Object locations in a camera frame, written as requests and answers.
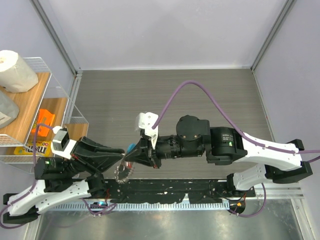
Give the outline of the blue key tag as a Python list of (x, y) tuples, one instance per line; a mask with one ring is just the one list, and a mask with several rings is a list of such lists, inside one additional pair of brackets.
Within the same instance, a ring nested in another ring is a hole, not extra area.
[(126, 153), (129, 154), (135, 147), (136, 147), (136, 144), (135, 143), (131, 143), (128, 146)]

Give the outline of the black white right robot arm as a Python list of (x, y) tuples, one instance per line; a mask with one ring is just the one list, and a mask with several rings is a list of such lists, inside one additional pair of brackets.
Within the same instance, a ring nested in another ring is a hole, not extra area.
[(162, 160), (205, 156), (209, 164), (227, 166), (249, 162), (255, 165), (227, 176), (226, 191), (238, 197), (251, 187), (272, 180), (275, 184), (297, 183), (313, 174), (310, 163), (298, 154), (303, 147), (299, 139), (275, 143), (239, 134), (230, 127), (211, 127), (206, 119), (185, 115), (176, 124), (176, 134), (159, 136), (153, 129), (158, 115), (140, 113), (136, 117), (139, 142), (124, 160), (159, 168)]

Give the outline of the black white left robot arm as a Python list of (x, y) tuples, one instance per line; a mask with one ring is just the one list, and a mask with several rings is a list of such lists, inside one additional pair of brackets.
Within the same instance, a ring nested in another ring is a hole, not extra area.
[(14, 229), (30, 223), (58, 205), (107, 195), (103, 173), (120, 161), (125, 151), (96, 143), (87, 137), (52, 146), (54, 157), (39, 157), (34, 183), (20, 193), (3, 196), (1, 227)]

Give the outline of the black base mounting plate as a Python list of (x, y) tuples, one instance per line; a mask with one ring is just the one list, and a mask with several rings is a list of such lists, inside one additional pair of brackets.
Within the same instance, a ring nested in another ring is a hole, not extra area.
[(234, 190), (229, 183), (218, 179), (130, 179), (126, 183), (107, 179), (106, 186), (113, 203), (174, 204), (188, 197), (191, 204), (204, 204), (256, 195), (254, 188)]

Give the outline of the yellow m&m's bag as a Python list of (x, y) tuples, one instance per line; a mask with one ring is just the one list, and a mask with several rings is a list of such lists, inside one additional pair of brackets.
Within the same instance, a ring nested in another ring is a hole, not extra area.
[(15, 147), (13, 154), (17, 156), (23, 156), (33, 155), (33, 152), (35, 150), (36, 155), (42, 156), (42, 157), (50, 157), (51, 156), (51, 141), (36, 141), (35, 142), (35, 148), (34, 143), (32, 141), (29, 141), (26, 146), (17, 146)]

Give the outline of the orange candy box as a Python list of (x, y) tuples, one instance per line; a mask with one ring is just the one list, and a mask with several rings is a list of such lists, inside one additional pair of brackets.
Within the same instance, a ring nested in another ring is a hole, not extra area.
[[(54, 123), (56, 115), (51, 113), (45, 108), (41, 108), (38, 110), (36, 115), (35, 121), (32, 125), (31, 133), (34, 134), (36, 132), (36, 127), (38, 124), (45, 124), (47, 126), (52, 126)], [(40, 137), (47, 137), (49, 134), (50, 129), (44, 126), (40, 126), (38, 129), (38, 136)]]

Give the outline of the white paper towel roll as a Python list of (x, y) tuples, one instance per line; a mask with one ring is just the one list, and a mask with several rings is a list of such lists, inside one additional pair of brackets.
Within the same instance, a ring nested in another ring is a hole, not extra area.
[(11, 93), (24, 93), (38, 83), (38, 76), (15, 51), (0, 51), (0, 85)]

